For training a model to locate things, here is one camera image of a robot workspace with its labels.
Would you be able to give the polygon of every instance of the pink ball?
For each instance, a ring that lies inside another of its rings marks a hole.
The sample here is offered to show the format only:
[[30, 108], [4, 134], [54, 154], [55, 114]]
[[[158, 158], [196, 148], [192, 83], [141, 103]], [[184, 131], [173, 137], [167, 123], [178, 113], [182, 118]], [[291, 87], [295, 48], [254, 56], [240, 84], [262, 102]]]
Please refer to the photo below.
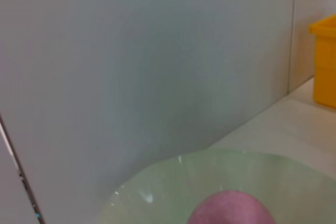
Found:
[[275, 224], [268, 210], [241, 191], [221, 191], [206, 198], [187, 224]]

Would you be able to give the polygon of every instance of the yellow container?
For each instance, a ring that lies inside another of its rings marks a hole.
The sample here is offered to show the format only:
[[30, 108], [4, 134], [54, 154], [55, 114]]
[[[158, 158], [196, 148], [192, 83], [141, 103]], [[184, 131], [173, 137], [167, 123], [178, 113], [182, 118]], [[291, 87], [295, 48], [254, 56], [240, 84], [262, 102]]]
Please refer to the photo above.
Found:
[[336, 15], [310, 26], [316, 35], [314, 100], [336, 108]]

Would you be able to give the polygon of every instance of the glass plate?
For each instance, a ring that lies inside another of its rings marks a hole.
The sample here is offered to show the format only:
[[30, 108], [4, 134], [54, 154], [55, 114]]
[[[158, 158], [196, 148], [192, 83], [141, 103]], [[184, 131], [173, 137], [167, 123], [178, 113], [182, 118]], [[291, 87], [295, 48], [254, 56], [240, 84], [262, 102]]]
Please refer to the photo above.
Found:
[[228, 150], [188, 154], [139, 172], [110, 198], [102, 224], [186, 224], [206, 197], [239, 190], [277, 224], [335, 224], [336, 181], [291, 159]]

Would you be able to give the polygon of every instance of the white panel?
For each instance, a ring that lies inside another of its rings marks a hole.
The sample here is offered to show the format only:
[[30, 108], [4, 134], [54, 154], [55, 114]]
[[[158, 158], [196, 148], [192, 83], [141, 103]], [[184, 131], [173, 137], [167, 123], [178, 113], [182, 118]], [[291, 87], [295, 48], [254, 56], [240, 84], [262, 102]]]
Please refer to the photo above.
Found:
[[286, 94], [293, 0], [4, 0], [0, 111], [48, 224]]
[[0, 223], [38, 224], [33, 207], [1, 135]]
[[336, 13], [336, 0], [296, 0], [291, 57], [290, 91], [314, 74], [314, 35], [310, 24]]

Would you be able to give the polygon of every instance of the white wall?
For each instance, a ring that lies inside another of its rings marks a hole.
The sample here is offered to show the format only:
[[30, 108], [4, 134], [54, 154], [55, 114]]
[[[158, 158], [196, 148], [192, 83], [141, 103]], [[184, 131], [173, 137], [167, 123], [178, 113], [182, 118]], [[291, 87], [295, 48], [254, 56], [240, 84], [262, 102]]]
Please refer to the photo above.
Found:
[[12, 157], [0, 134], [0, 223], [38, 224]]
[[314, 75], [315, 37], [309, 26], [336, 13], [336, 0], [296, 0], [290, 91]]
[[1, 0], [0, 111], [47, 224], [286, 94], [293, 0]]

